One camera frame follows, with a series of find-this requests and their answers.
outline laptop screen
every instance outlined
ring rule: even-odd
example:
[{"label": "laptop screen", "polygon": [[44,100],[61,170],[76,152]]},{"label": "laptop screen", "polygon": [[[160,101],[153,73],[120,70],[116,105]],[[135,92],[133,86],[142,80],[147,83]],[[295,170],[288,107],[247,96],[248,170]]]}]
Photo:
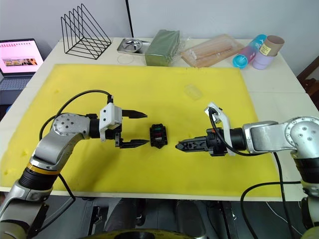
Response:
[{"label": "laptop screen", "polygon": [[0,69],[4,75],[34,73],[42,63],[34,39],[0,41]]}]

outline laptop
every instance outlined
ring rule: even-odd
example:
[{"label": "laptop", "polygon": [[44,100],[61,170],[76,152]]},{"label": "laptop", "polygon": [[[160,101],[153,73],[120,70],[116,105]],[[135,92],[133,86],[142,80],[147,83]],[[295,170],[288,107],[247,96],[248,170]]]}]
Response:
[{"label": "laptop", "polygon": [[12,105],[42,63],[34,39],[0,40],[0,105]]}]

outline purple cup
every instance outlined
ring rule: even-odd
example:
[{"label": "purple cup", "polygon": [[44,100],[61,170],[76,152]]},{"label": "purple cup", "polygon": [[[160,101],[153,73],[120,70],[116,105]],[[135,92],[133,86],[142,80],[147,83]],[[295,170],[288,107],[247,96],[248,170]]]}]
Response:
[{"label": "purple cup", "polygon": [[276,56],[265,56],[260,51],[257,52],[253,60],[253,67],[258,70],[264,70]]}]

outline green cloth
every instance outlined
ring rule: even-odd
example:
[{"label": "green cloth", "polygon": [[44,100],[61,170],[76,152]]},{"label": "green cloth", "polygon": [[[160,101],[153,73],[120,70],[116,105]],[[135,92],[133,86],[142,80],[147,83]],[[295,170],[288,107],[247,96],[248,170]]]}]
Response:
[{"label": "green cloth", "polygon": [[145,53],[148,66],[170,66],[179,45],[179,31],[160,30]]}]

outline laptop keyboard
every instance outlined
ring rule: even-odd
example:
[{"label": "laptop keyboard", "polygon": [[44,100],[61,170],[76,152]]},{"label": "laptop keyboard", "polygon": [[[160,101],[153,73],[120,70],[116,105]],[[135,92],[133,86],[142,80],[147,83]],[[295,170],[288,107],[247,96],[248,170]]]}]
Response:
[{"label": "laptop keyboard", "polygon": [[23,90],[30,78],[3,79],[0,82],[0,90]]}]

